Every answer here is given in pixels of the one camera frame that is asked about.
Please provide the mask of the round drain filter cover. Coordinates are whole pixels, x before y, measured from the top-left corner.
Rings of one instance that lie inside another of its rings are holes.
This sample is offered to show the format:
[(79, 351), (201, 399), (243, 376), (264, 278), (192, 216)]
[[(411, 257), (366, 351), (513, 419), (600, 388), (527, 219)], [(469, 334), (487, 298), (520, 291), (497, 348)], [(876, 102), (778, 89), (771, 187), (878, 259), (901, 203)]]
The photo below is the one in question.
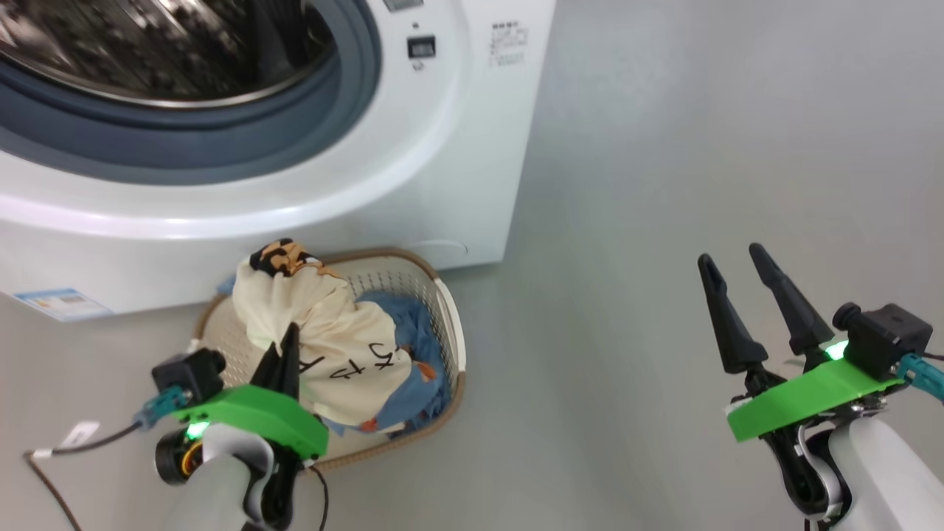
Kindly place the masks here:
[(469, 264), (468, 247), (454, 240), (422, 240), (406, 244), (403, 248), (438, 270), (464, 268)]

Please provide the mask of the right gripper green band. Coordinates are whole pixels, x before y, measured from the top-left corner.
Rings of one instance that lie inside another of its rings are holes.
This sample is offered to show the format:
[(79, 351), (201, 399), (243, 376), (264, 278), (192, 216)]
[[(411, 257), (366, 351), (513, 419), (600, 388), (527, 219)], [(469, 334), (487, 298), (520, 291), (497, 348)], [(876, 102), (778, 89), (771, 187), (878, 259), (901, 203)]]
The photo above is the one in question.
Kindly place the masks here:
[[(805, 354), (833, 340), (835, 333), (830, 325), (765, 246), (752, 243), (749, 255), (761, 282), (772, 292), (781, 310), (792, 352)], [(752, 338), (729, 300), (721, 270), (708, 254), (699, 256), (697, 264), (725, 373), (735, 375), (761, 366), (768, 360), (768, 353)], [(833, 360), (732, 406), (727, 423), (735, 439), (744, 443), (902, 383), (903, 380), (894, 377), (877, 380), (846, 359)]]

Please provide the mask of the grey rubber door gasket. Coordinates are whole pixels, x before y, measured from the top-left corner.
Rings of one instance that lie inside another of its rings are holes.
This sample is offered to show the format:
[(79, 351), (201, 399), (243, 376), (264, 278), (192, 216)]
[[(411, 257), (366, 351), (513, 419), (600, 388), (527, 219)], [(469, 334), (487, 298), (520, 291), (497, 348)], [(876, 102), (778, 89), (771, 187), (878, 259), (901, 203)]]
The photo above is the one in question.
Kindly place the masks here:
[(369, 108), (381, 73), (367, 0), (308, 0), (336, 51), (293, 87), (222, 108), (102, 100), (0, 60), (0, 152), (86, 178), (156, 186), (225, 184), (303, 164), (341, 141)]

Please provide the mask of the blue printed garment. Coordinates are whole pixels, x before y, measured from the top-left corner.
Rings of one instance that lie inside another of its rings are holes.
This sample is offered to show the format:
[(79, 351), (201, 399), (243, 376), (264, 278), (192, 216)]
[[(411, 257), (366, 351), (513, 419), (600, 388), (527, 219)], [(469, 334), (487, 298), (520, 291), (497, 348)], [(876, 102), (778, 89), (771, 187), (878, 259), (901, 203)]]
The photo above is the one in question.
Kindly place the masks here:
[[(230, 296), (234, 280), (235, 276), (229, 283)], [(422, 426), (428, 419), (439, 414), (448, 402), (445, 364), (440, 357), (440, 341), (432, 329), (431, 313), (424, 302), (413, 296), (385, 291), (370, 291), (355, 296), (358, 302), (377, 303), (392, 317), (397, 326), (395, 342), (411, 356), (416, 367), (416, 374), (395, 391), (383, 408), (381, 419), (386, 421), (388, 426), (380, 431), (394, 431), (404, 426)], [(363, 429), (337, 426), (323, 417), (320, 418), (337, 434), (348, 430), (369, 433)]]

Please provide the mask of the steel washer drum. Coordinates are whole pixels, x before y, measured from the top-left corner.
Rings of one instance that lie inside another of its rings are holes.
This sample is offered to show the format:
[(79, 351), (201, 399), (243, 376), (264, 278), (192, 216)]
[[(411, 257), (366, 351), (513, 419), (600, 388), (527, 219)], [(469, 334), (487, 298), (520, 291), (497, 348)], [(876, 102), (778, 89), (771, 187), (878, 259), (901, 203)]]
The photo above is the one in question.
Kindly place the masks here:
[(102, 100), (222, 108), (263, 100), (336, 51), (308, 0), (0, 0), (0, 60)]

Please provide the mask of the printed text label on washer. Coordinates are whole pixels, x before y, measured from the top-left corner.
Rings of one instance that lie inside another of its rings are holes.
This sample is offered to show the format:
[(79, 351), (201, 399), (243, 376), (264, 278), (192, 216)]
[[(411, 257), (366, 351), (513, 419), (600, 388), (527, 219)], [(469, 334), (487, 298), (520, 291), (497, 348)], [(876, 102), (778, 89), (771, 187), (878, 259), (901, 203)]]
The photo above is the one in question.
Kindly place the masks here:
[(519, 21), (496, 21), (491, 24), (488, 47), (489, 67), (523, 63), (530, 39), (530, 28)]

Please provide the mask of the cream perforated laundry basket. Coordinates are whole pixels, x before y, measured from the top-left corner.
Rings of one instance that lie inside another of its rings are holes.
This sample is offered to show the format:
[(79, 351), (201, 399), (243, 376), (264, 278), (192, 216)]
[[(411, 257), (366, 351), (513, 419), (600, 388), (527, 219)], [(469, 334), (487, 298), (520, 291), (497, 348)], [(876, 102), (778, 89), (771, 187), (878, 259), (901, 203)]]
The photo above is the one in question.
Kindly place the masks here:
[[(444, 410), (425, 426), (393, 438), (384, 434), (331, 434), (326, 456), (313, 462), (322, 473), (381, 456), (439, 431), (452, 419), (465, 393), (466, 349), (461, 317), (448, 286), (439, 272), (421, 256), (404, 249), (380, 248), (352, 251), (326, 258), (330, 268), (351, 282), (356, 295), (370, 291), (415, 296), (431, 313), (432, 329), (440, 341), (451, 399)], [(255, 364), (245, 328), (232, 310), (229, 295), (218, 293), (203, 309), (195, 324), (191, 344), (218, 350), (226, 359), (223, 382), (227, 386), (249, 382)]]

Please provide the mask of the blue energy label sticker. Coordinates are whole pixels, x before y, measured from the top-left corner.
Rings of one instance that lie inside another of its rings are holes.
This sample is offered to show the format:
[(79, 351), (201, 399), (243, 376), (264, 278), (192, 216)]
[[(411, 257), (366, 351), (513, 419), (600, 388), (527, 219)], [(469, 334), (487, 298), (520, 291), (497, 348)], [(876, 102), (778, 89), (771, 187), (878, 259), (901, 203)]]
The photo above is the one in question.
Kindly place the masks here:
[(58, 322), (84, 322), (112, 315), (104, 305), (71, 288), (19, 293), (13, 298)]

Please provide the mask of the cream printed garment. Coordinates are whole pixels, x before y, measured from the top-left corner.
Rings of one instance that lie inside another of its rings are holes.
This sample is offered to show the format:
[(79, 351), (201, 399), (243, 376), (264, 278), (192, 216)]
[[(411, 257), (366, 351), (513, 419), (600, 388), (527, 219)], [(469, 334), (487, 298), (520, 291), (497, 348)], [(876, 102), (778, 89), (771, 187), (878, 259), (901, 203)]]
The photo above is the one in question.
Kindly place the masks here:
[(358, 302), (347, 280), (288, 238), (239, 263), (232, 301), (261, 350), (282, 353), (285, 336), (297, 329), (298, 394), (311, 411), (337, 426), (388, 426), (381, 412), (416, 367), (380, 305)]

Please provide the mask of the white front-load washing machine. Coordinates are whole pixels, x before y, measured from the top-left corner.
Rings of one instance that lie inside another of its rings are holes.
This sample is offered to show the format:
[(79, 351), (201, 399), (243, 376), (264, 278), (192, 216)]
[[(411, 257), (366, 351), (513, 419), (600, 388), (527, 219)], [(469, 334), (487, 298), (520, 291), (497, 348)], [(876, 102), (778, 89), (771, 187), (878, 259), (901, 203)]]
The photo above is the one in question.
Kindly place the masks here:
[[(318, 255), (448, 239), (502, 261), (556, 0), (367, 0), (380, 80), (309, 162), (225, 184), (118, 184), (0, 152), (0, 293), (75, 289), (114, 315), (196, 305), (281, 237)], [(491, 24), (530, 28), (489, 67)], [(436, 36), (436, 57), (406, 41)]]

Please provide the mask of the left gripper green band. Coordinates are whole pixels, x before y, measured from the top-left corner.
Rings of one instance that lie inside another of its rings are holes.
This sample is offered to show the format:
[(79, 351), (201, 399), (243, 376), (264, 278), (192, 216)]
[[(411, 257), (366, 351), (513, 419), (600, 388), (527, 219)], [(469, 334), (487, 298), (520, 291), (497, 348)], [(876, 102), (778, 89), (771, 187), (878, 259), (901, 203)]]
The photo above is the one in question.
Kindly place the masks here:
[(270, 343), (251, 384), (223, 389), (197, 406), (176, 411), (174, 418), (249, 431), (291, 449), (303, 460), (323, 457), (328, 429), (298, 403), (299, 369), (299, 326), (292, 322), (283, 337), (283, 359), (279, 346)]

